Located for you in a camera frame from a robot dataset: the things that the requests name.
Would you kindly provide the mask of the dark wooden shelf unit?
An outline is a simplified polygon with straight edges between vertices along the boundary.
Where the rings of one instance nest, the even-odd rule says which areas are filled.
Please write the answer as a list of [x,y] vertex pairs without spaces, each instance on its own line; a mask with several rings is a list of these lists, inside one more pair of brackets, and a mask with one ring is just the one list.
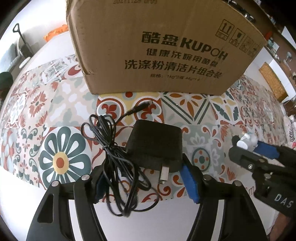
[[227,1],[279,45],[280,67],[295,87],[295,1]]

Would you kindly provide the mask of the white robot cat figurine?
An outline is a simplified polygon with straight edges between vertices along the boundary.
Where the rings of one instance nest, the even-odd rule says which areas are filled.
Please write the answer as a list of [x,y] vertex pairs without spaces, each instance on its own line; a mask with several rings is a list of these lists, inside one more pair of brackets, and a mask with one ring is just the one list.
[[258,145],[258,138],[253,133],[245,133],[236,143],[237,147],[240,147],[242,149],[248,150],[248,151],[254,151],[255,148]]

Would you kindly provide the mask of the brown cardboard box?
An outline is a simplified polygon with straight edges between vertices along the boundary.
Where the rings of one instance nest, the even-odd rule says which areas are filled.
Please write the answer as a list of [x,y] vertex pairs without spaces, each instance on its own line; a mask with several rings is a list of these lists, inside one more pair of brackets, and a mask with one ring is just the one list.
[[266,40],[224,1],[67,1],[66,19],[93,94],[223,94]]

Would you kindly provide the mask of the woven yellow basket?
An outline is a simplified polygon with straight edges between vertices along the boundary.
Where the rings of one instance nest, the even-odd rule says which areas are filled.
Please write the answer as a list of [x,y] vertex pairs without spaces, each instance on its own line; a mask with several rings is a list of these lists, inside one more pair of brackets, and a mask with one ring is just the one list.
[[286,97],[288,97],[280,79],[266,62],[264,62],[259,68],[259,72],[264,77],[279,102],[282,102]]

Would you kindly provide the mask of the striped cushion chair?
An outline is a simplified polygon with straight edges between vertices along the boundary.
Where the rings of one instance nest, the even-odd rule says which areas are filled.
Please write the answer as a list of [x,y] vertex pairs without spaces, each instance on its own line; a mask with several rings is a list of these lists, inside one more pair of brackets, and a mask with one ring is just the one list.
[[6,96],[13,85],[13,76],[10,72],[2,72],[0,74],[0,99],[1,99],[1,105],[0,108],[2,108],[4,104],[4,100],[6,99]]

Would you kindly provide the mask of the black upright vacuum cleaner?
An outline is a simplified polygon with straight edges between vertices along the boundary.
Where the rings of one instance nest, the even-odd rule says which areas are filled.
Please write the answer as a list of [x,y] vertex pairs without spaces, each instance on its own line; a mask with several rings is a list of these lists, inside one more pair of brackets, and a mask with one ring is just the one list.
[[25,59],[28,57],[32,58],[34,56],[34,52],[32,51],[30,45],[26,42],[25,38],[23,37],[20,31],[19,23],[16,23],[16,25],[13,28],[13,32],[18,33],[20,36],[18,40],[18,52],[20,56],[24,57]]

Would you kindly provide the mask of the black power adapter with cable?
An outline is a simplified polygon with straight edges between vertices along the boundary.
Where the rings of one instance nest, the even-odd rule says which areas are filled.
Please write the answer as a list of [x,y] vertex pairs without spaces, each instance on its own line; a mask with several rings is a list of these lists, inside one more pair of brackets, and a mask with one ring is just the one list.
[[125,147],[115,141],[117,124],[126,116],[149,108],[151,101],[142,102],[122,114],[117,120],[108,114],[89,116],[81,125],[81,135],[97,142],[105,152],[102,163],[103,180],[98,184],[99,198],[107,201],[114,198],[118,213],[111,206],[109,211],[115,216],[128,217],[139,212],[138,191],[153,190],[156,195],[154,204],[145,208],[149,211],[161,199],[157,189],[144,173],[145,169],[159,171],[159,183],[168,180],[169,173],[182,168],[182,131],[177,126],[166,125],[149,120],[137,120]]

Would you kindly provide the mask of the patterned tile table runner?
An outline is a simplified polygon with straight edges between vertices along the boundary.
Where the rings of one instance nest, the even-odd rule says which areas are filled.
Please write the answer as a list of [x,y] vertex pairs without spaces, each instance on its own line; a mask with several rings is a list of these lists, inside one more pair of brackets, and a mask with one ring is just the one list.
[[1,111],[1,166],[47,189],[69,183],[122,148],[154,190],[141,202],[187,194],[179,160],[186,154],[223,183],[244,176],[229,160],[233,136],[254,134],[287,145],[288,119],[274,95],[241,76],[222,95],[124,92],[93,95],[75,55],[31,67],[11,87]]

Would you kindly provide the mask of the orange plastic crate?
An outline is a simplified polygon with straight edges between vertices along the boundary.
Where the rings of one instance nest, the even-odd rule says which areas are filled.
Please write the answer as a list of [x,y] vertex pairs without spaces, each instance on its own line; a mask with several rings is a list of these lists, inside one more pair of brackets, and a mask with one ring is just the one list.
[[63,24],[61,27],[55,28],[54,30],[48,32],[48,34],[46,34],[44,36],[44,40],[46,42],[49,42],[53,37],[60,35],[64,32],[69,31],[68,25],[67,24]]

